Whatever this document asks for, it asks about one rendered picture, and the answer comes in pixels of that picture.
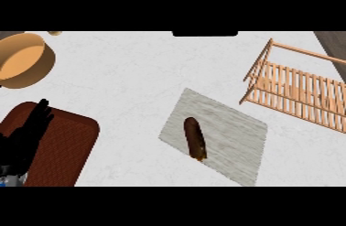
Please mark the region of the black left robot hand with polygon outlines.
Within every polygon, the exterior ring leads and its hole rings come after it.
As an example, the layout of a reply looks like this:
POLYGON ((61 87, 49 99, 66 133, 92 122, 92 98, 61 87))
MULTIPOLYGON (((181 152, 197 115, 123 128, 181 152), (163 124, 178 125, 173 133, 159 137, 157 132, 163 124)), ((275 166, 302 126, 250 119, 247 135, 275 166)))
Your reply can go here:
POLYGON ((39 150, 40 139, 54 118, 49 101, 42 99, 24 125, 14 130, 9 136, 0 133, 0 178, 21 177, 27 173, 39 150))

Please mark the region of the brown rounded placemat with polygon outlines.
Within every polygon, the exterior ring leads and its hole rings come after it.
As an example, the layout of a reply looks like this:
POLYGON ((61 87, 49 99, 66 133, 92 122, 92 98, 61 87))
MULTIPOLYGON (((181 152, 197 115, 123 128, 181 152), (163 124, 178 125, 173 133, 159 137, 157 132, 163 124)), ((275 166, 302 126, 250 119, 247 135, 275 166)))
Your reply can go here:
POLYGON ((101 127, 92 118, 57 108, 52 114, 23 187, 73 187, 98 140, 101 127))

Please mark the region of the wooden tiered shelf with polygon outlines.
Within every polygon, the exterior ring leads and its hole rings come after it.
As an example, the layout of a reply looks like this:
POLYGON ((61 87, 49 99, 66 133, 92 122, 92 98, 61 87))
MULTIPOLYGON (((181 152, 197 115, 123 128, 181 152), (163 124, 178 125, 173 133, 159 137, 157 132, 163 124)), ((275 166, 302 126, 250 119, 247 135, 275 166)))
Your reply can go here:
POLYGON ((345 59, 270 39, 244 76, 249 86, 240 103, 262 105, 346 134, 346 83, 271 62, 274 47, 346 65, 345 59))

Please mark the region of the tan wooden bowl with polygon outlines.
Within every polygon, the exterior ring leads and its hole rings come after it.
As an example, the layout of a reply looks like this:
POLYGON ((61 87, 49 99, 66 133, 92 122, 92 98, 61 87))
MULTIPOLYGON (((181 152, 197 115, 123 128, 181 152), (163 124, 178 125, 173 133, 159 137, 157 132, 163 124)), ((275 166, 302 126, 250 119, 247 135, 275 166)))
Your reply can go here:
POLYGON ((55 52, 40 35, 23 33, 0 40, 0 85, 21 89, 36 84, 55 65, 55 52))

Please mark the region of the dark brown elongated food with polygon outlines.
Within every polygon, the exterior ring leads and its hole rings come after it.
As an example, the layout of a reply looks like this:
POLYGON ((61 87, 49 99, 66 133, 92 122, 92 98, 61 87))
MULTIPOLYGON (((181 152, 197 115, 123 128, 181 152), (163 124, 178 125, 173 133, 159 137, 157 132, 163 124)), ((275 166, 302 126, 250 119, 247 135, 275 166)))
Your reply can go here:
POLYGON ((197 161, 203 161, 207 158, 207 148, 199 121, 194 117, 188 117, 184 121, 184 132, 190 148, 190 156, 197 161))

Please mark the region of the dark grey-brown panel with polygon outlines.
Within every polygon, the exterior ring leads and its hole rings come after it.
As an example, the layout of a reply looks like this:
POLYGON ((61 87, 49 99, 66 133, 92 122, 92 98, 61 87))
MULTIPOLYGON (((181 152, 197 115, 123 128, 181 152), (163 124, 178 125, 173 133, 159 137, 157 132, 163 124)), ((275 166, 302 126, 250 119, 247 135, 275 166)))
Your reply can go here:
MULTIPOLYGON (((346 60, 346 31, 315 31, 314 34, 327 55, 346 60)), ((342 79, 346 80, 346 64, 335 62, 335 66, 342 79)))

